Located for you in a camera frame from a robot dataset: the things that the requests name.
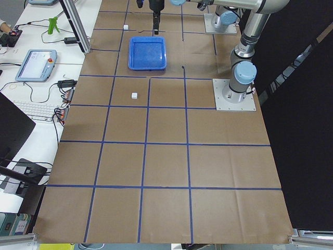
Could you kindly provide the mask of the blue plastic tray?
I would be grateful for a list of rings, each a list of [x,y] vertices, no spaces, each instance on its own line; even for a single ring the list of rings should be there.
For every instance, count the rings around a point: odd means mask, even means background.
[[[165,38],[134,36],[129,40],[128,67],[131,70],[164,70],[167,67]]]

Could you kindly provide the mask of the black power adapter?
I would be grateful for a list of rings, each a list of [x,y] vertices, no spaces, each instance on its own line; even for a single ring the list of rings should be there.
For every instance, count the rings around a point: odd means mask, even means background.
[[[75,44],[75,43],[77,43],[77,40],[76,40],[75,37],[65,37],[63,41],[64,41],[65,44]]]

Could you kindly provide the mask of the green plastic clamp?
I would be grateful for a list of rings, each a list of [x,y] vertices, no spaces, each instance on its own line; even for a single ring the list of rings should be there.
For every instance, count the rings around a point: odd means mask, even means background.
[[[53,18],[48,19],[48,21],[49,21],[49,26],[48,26],[48,31],[47,31],[48,35],[52,35],[54,30],[56,30],[58,33],[60,32],[59,28],[57,27],[57,20],[58,20],[58,17],[53,17]]]

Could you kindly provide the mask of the blue teach pendant tablet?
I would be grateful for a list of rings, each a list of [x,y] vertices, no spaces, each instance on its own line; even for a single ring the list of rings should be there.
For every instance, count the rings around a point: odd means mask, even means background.
[[[21,82],[45,82],[57,60],[57,51],[54,49],[28,50],[15,80]]]

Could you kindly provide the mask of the brown paper table mat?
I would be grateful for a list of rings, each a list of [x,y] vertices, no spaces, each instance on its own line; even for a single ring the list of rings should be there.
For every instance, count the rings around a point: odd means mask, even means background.
[[[101,2],[34,232],[43,243],[286,243],[259,105],[215,108],[212,80],[230,77],[240,35],[206,34],[192,3],[166,3],[159,34],[166,68],[131,70],[149,8]]]

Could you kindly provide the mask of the black electronics board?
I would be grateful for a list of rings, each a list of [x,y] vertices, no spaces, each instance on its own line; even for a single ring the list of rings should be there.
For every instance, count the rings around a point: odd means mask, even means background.
[[[1,36],[1,46],[2,47],[15,47],[21,34],[22,34],[22,30],[18,30],[16,32],[16,34],[3,33],[3,35]]]

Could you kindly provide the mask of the white keyboard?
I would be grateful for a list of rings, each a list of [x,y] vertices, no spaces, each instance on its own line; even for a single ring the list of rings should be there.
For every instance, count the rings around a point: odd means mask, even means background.
[[[40,104],[28,101],[13,101],[29,118],[38,122],[52,122],[55,111],[62,115],[63,112],[57,105]]]

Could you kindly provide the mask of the black monitor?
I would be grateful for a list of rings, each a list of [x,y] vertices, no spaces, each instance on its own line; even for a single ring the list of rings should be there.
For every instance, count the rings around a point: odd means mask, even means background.
[[[0,122],[1,166],[7,167],[31,135],[35,122],[2,93]]]

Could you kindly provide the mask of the black monitor stand base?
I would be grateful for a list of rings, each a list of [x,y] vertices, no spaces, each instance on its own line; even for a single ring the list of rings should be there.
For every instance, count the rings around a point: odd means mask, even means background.
[[[47,168],[21,158],[14,166],[13,171],[27,177],[26,180],[21,180],[22,183],[39,184],[42,177],[47,173]]]

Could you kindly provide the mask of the aluminium frame post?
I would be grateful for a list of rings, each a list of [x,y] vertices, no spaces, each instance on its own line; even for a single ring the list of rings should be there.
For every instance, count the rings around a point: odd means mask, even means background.
[[[81,51],[84,54],[91,52],[91,45],[84,30],[77,8],[72,0],[60,0],[62,9],[75,35]]]

